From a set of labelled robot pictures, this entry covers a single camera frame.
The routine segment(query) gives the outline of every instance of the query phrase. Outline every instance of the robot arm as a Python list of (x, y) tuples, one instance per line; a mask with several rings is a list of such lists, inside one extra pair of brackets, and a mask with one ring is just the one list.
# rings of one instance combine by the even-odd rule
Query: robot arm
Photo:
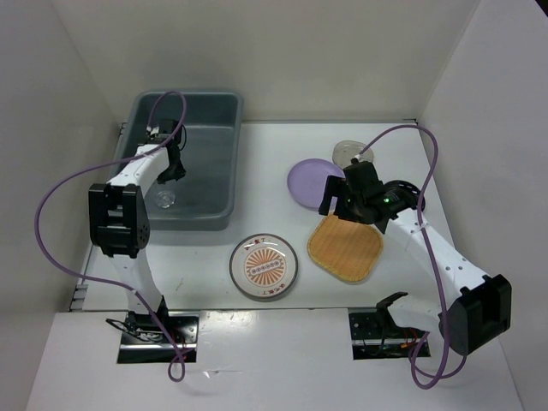
[[(448, 310), (450, 346), (468, 355), (509, 328), (511, 286), (502, 276), (491, 278), (460, 255), (426, 220), (417, 221), (419, 190), (407, 182), (383, 184), (369, 162), (344, 170), (345, 179), (330, 176), (319, 213), (327, 215), (337, 197), (335, 215), (357, 223), (375, 224), (390, 235), (433, 276), (432, 262), (421, 231), (430, 238)], [(377, 305), (381, 324), (442, 330), (440, 304), (399, 292)]]
[[(176, 122), (160, 121), (149, 130), (146, 144), (136, 156), (162, 144), (173, 132)], [(150, 224), (144, 198), (152, 184), (183, 178), (178, 144), (181, 131), (156, 152), (134, 160), (106, 184), (93, 184), (89, 189), (90, 235), (92, 243), (110, 258), (124, 283), (137, 290), (162, 319), (167, 316), (164, 297), (156, 287), (146, 258)], [(137, 323), (150, 322), (148, 311), (128, 291), (129, 311)]]

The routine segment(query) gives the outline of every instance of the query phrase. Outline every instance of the gray plastic bin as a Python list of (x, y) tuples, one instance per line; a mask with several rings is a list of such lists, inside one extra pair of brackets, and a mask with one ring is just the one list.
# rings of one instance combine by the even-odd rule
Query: gray plastic bin
[[(187, 175), (178, 182), (152, 185), (145, 197), (151, 229), (225, 229), (234, 209), (243, 98), (235, 92), (179, 91), (185, 94), (188, 103), (185, 121), (188, 142), (181, 153)], [(118, 144), (116, 158), (134, 155), (137, 146), (145, 142), (146, 122), (152, 105), (163, 92), (144, 92), (137, 97)], [(178, 96), (168, 96), (159, 104), (155, 119), (178, 120), (181, 107)], [(159, 207), (154, 200), (158, 190), (175, 193), (175, 204), (165, 209)]]

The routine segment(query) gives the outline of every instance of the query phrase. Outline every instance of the white table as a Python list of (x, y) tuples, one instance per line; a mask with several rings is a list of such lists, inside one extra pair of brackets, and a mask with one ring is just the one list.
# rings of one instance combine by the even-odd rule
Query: white table
[[(437, 300), (434, 282), (403, 249), (384, 238), (377, 266), (363, 283), (347, 284), (317, 267), (307, 241), (322, 217), (294, 202), (287, 189), (291, 167), (305, 158), (331, 160), (340, 140), (368, 142), (395, 124), (244, 124), (238, 154), (235, 209), (219, 232), (152, 232), (147, 255), (155, 282), (175, 310), (371, 307), (396, 291)], [(407, 180), (420, 187), (428, 162), (419, 132), (408, 128), (385, 136), (374, 147), (379, 178)], [(451, 241), (434, 182), (426, 192), (426, 217)], [(252, 301), (232, 283), (229, 258), (235, 246), (257, 233), (287, 240), (299, 259), (293, 288), (278, 301)], [(92, 250), (88, 275), (117, 278), (110, 261)], [(125, 310), (123, 290), (89, 283), (85, 311)]]
[[(308, 258), (306, 244), (321, 216), (289, 197), (286, 175), (303, 158), (331, 159), (339, 140), (368, 141), (391, 125), (244, 125), (230, 226), (217, 233), (155, 232), (147, 248), (155, 281), (171, 309), (337, 308), (202, 311), (197, 362), (188, 365), (183, 383), (174, 384), (165, 364), (116, 364), (120, 333), (104, 319), (123, 319), (124, 313), (104, 311), (126, 309), (126, 296), (90, 283), (84, 310), (102, 312), (56, 316), (27, 411), (520, 410), (497, 339), (473, 354), (455, 378), (429, 391), (415, 387), (406, 359), (352, 359), (345, 307), (374, 306), (399, 290), (435, 301), (434, 283), (389, 239), (374, 272), (361, 284), (343, 283), (319, 269)], [(415, 130), (399, 130), (373, 150), (385, 182), (422, 183), (428, 164)], [(426, 201), (427, 218), (450, 241), (434, 184)], [(230, 280), (234, 246), (259, 232), (285, 238), (299, 257), (299, 278), (278, 301), (251, 301)], [(97, 250), (86, 272), (116, 277)], [(432, 358), (420, 364), (432, 372), (442, 342), (431, 337), (429, 343)], [(452, 356), (448, 371), (457, 362)]]

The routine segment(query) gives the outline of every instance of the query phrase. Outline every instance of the white wall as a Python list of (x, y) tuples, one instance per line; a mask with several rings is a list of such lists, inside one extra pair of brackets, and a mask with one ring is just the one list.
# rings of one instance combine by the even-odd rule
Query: white wall
[[(14, 411), (27, 403), (53, 313), (74, 288), (39, 252), (34, 209), (62, 176), (112, 155), (116, 125), (48, 1), (0, 2), (0, 56), (0, 409)], [(51, 251), (76, 269), (92, 179), (64, 189), (44, 214)]]
[(502, 342), (527, 411), (548, 409), (547, 117), (548, 18), (534, 0), (482, 0), (420, 122), (440, 140), (456, 245), (513, 284)]
[(244, 116), (416, 118), (477, 0), (52, 0), (118, 120), (144, 89), (224, 86)]

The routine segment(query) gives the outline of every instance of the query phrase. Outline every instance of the purple cable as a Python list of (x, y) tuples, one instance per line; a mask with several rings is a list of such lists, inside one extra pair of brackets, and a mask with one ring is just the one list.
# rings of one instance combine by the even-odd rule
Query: purple cable
[[(436, 140), (436, 137), (434, 134), (428, 129), (421, 127), (416, 124), (402, 124), (399, 126), (391, 127), (379, 134), (377, 137), (373, 139), (363, 150), (360, 151), (359, 155), (362, 155), (364, 152), (366, 152), (373, 144), (375, 144), (378, 140), (380, 140), (382, 137), (387, 135), (388, 133), (391, 133), (392, 131), (398, 130), (400, 128), (414, 128), (419, 131), (422, 131), (430, 137), (430, 140), (432, 140), (432, 145), (434, 147), (434, 153), (432, 156), (432, 164), (430, 165), (430, 170), (428, 171), (428, 174), (426, 175), (425, 182), (422, 185), (422, 189), (420, 190), (419, 195), (419, 201), (417, 205), (417, 220), (419, 222), (419, 225), (423, 224), (423, 218), (422, 218), (422, 202), (425, 198), (425, 191), (428, 187), (428, 183), (432, 179), (432, 175), (434, 174), (434, 170), (436, 169), (436, 164), (438, 163), (438, 141)], [(428, 234), (426, 233), (425, 229), (421, 230), (422, 235), (425, 239), (425, 245), (426, 250), (428, 252), (428, 256), (430, 257), (430, 261), (432, 262), (432, 269), (434, 270), (434, 277), (436, 278), (436, 285), (438, 286), (438, 294), (439, 294), (439, 302), (441, 304), (442, 308), (442, 324), (444, 325), (444, 351), (442, 353), (442, 359), (439, 363), (438, 371), (434, 374), (428, 374), (422, 370), (420, 370), (417, 365), (417, 357), (419, 355), (420, 349), (423, 346), (423, 344), (426, 342), (426, 339), (428, 338), (428, 335), (430, 333), (426, 332), (422, 338), (419, 340), (417, 345), (415, 346), (413, 350), (413, 354), (410, 356), (409, 361), (411, 363), (411, 375), (413, 377), (413, 381), (417, 384), (417, 386), (423, 390), (429, 390), (433, 386), (435, 386), (440, 379), (443, 378), (450, 378), (456, 375), (461, 369), (464, 367), (464, 364), (466, 363), (466, 356), (462, 357), (461, 364), (455, 369), (455, 371), (450, 372), (449, 374), (444, 375), (445, 367), (447, 366), (447, 360), (449, 359), (449, 348), (450, 348), (450, 336), (449, 336), (449, 327), (447, 326), (448, 319), (447, 319), (447, 302), (445, 301), (445, 293), (444, 293), (444, 286), (442, 285), (442, 278), (439, 274), (438, 264), (436, 263), (436, 256), (434, 255), (434, 250), (432, 249), (432, 244), (430, 243), (430, 238), (428, 237)], [(417, 377), (417, 373), (422, 374), (426, 377), (431, 378), (432, 380), (427, 384), (422, 384), (419, 381), (419, 378)]]
[[(126, 283), (121, 283), (121, 282), (114, 281), (114, 280), (109, 280), (109, 279), (106, 279), (106, 278), (86, 276), (84, 274), (80, 274), (79, 272), (72, 271), (68, 267), (65, 267), (64, 265), (59, 263), (50, 254), (48, 249), (45, 247), (44, 241), (42, 240), (42, 235), (40, 234), (40, 215), (42, 214), (42, 209), (44, 208), (44, 205), (45, 205), (46, 201), (51, 197), (51, 195), (53, 193), (55, 193), (56, 190), (58, 188), (60, 188), (65, 182), (68, 182), (68, 181), (72, 180), (73, 178), (76, 178), (77, 176), (81, 176), (82, 174), (86, 174), (90, 171), (102, 169), (104, 167), (110, 167), (111, 165), (125, 164), (125, 163), (129, 163), (130, 161), (139, 160), (139, 159), (141, 159), (145, 156), (149, 156), (149, 155), (153, 154), (154, 152), (157, 152), (158, 150), (161, 150), (162, 148), (167, 146), (170, 141), (173, 140), (173, 138), (175, 137), (175, 134), (177, 134), (177, 132), (181, 129), (182, 124), (184, 123), (184, 120), (185, 120), (185, 116), (187, 114), (187, 100), (185, 99), (185, 96), (182, 93), (180, 93), (180, 92), (165, 92), (164, 94), (162, 94), (156, 100), (156, 103), (154, 103), (154, 106), (152, 107), (151, 115), (148, 118), (147, 127), (150, 127), (150, 125), (151, 125), (152, 117), (154, 115), (154, 112), (156, 111), (158, 103), (160, 103), (160, 101), (162, 101), (166, 96), (171, 95), (171, 94), (179, 95), (181, 97), (181, 100), (182, 100), (181, 119), (177, 123), (177, 126), (175, 127), (175, 130), (173, 130), (173, 133), (171, 133), (170, 136), (162, 144), (158, 145), (158, 147), (153, 148), (149, 152), (145, 152), (143, 154), (140, 154), (140, 155), (134, 156), (134, 157), (122, 158), (122, 159), (119, 159), (119, 160), (110, 161), (109, 163), (94, 165), (93, 167), (89, 167), (87, 169), (78, 171), (78, 172), (74, 173), (71, 176), (63, 178), (60, 182), (58, 182), (55, 186), (53, 186), (53, 188), (51, 188), (50, 191), (48, 191), (45, 194), (44, 198), (42, 198), (42, 200), (39, 202), (38, 208), (36, 209), (36, 214), (34, 215), (34, 235), (36, 236), (36, 242), (38, 243), (38, 246), (40, 247), (40, 250), (42, 251), (44, 256), (48, 259), (48, 261), (50, 261), (50, 263), (52, 263), (59, 270), (65, 272), (66, 274), (69, 274), (72, 277), (78, 277), (78, 278), (82, 278), (82, 279), (85, 279), (85, 280), (97, 281), (98, 283), (105, 283), (105, 284), (111, 284), (111, 285), (116, 285), (118, 287), (122, 287), (123, 289), (131, 291), (135, 295), (135, 297), (137, 297), (137, 299), (143, 304), (143, 306), (151, 314), (152, 320), (156, 323), (158, 328), (163, 332), (163, 334), (165, 335), (167, 340), (170, 342), (170, 344), (173, 345), (173, 349), (176, 352), (176, 356), (173, 358), (170, 365), (168, 366), (168, 376), (170, 377), (171, 381), (174, 381), (174, 382), (178, 383), (178, 382), (182, 381), (185, 378), (184, 355), (187, 352), (192, 351), (192, 349), (190, 349), (190, 348), (179, 349), (179, 347), (177, 347), (177, 343), (175, 342), (173, 337), (169, 334), (169, 332), (165, 329), (164, 325), (162, 324), (162, 322), (160, 321), (160, 319), (158, 318), (158, 316), (156, 315), (156, 313), (154, 312), (152, 307), (148, 304), (148, 302), (146, 302), (145, 298), (143, 298), (143, 296), (141, 294), (139, 294), (139, 292), (136, 289), (134, 289), (133, 287), (127, 285)], [(173, 376), (172, 367), (173, 367), (173, 364), (175, 364), (176, 362), (181, 364), (181, 368), (182, 368), (181, 377), (174, 377)]]

